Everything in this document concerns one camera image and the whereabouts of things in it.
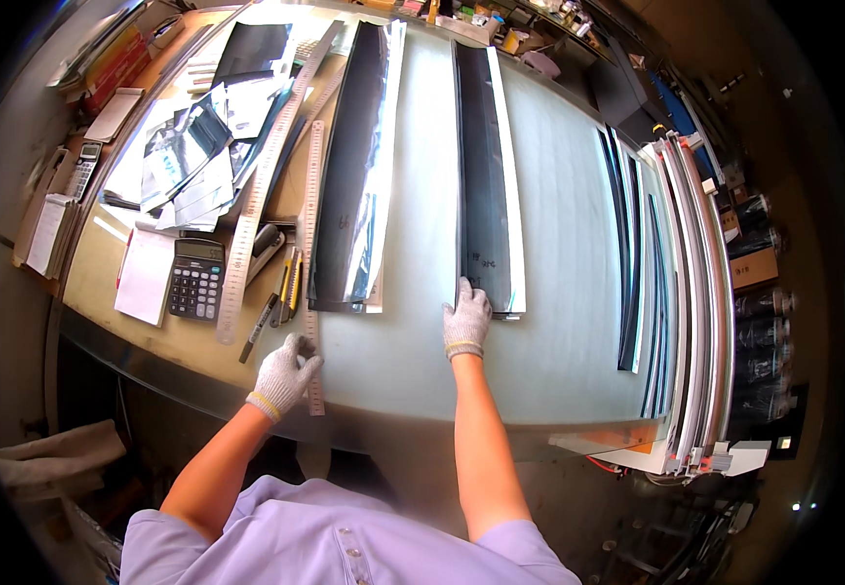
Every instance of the notepad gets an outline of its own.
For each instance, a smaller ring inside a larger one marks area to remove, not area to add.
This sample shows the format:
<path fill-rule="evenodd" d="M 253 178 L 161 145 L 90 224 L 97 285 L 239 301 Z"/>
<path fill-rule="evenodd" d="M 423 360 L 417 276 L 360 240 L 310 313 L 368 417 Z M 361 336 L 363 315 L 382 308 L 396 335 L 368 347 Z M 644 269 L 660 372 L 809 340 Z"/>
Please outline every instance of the notepad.
<path fill-rule="evenodd" d="M 120 270 L 114 309 L 150 325 L 162 325 L 175 237 L 135 228 Z"/>
<path fill-rule="evenodd" d="M 55 278 L 61 270 L 77 209 L 73 197 L 58 193 L 42 202 L 26 264 L 45 278 Z"/>
<path fill-rule="evenodd" d="M 85 139 L 99 142 L 113 140 L 142 95 L 143 90 L 138 87 L 118 87 L 114 97 L 91 123 Z"/>

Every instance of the lavender shirt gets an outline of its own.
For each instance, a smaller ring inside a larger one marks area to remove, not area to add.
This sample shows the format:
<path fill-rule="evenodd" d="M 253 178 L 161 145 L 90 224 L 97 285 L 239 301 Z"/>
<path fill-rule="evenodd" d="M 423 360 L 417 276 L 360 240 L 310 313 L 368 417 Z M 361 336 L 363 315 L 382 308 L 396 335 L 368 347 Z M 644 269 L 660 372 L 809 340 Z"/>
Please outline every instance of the lavender shirt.
<path fill-rule="evenodd" d="M 269 475 L 237 497 L 212 545 L 157 510 L 134 514 L 120 583 L 580 585 L 533 522 L 504 522 L 472 544 L 322 479 Z"/>

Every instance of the person's right hand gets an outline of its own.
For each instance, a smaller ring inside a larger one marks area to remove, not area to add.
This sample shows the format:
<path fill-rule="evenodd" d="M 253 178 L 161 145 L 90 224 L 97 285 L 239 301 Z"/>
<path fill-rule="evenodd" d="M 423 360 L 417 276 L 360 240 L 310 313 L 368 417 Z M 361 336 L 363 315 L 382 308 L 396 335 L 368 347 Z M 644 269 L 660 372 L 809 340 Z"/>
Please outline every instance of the person's right hand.
<path fill-rule="evenodd" d="M 247 402 L 261 409 L 273 422 L 285 415 L 306 392 L 312 376 L 319 373 L 324 360 L 315 355 L 316 347 L 301 333 L 290 333 L 286 342 L 264 359 L 257 385 Z M 299 367 L 299 356 L 307 357 Z"/>
<path fill-rule="evenodd" d="M 487 293 L 480 288 L 471 288 L 468 279 L 458 281 L 458 306 L 442 303 L 442 338 L 445 341 L 445 357 L 459 354 L 474 354 L 484 357 L 484 338 L 491 323 L 491 302 Z"/>

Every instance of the black calculator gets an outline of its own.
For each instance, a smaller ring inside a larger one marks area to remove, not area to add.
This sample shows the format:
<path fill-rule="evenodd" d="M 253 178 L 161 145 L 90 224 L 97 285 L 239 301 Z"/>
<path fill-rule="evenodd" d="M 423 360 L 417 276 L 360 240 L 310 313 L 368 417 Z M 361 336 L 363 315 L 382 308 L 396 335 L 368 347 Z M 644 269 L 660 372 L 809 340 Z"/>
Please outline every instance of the black calculator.
<path fill-rule="evenodd" d="M 223 278 L 223 245 L 201 238 L 176 240 L 169 312 L 199 321 L 216 320 Z"/>

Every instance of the wooden desk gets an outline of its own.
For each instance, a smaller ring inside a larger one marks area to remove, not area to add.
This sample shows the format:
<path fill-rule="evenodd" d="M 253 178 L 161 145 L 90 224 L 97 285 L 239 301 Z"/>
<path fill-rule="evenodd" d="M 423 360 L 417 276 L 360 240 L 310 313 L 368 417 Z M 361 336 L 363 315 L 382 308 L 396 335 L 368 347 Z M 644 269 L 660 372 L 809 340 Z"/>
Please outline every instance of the wooden desk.
<path fill-rule="evenodd" d="M 182 43 L 191 37 L 195 30 L 207 23 L 221 22 L 231 14 L 232 11 L 187 13 L 186 29 L 148 66 L 137 79 L 136 86 L 145 88 L 151 86 L 159 76 L 159 70 L 172 55 L 178 52 Z M 225 28 L 221 33 L 229 35 L 230 29 Z M 305 103 L 305 111 L 345 62 L 346 58 L 339 55 L 329 55 L 323 61 L 322 67 L 313 77 L 315 90 L 309 97 L 309 101 Z M 171 98 L 182 91 L 171 85 L 161 96 Z M 326 127 L 331 127 L 334 114 L 335 99 L 333 97 L 329 99 L 318 119 L 323 120 Z M 295 217 L 299 214 L 305 192 L 307 148 L 308 141 L 303 140 L 289 158 L 286 172 L 276 184 L 275 193 L 267 206 L 266 213 L 269 216 Z M 117 234 L 101 227 L 95 223 L 96 220 L 105 222 L 116 229 Z M 238 328 L 241 332 L 238 335 L 241 343 L 230 346 L 221 345 L 216 342 L 215 328 L 209 323 L 166 315 L 163 318 L 162 327 L 157 328 L 114 310 L 116 272 L 123 260 L 126 247 L 126 242 L 121 240 L 121 236 L 126 239 L 130 229 L 103 206 L 91 205 L 78 240 L 68 278 L 65 281 L 62 302 L 113 334 L 135 345 L 148 348 L 159 357 L 222 382 L 251 388 L 261 359 L 258 359 L 258 354 L 255 353 L 246 364 L 242 364 L 238 361 L 238 357 L 243 347 L 243 336 L 253 329 L 276 283 L 281 268 L 282 253 L 278 253 L 247 288 Z M 231 233 L 232 231 L 217 230 L 212 237 L 230 248 Z M 281 335 L 285 336 L 296 331 L 299 328 L 299 320 L 297 318 L 293 323 L 279 330 Z M 258 344 L 258 347 L 272 348 L 270 336 L 264 337 L 266 341 Z"/>

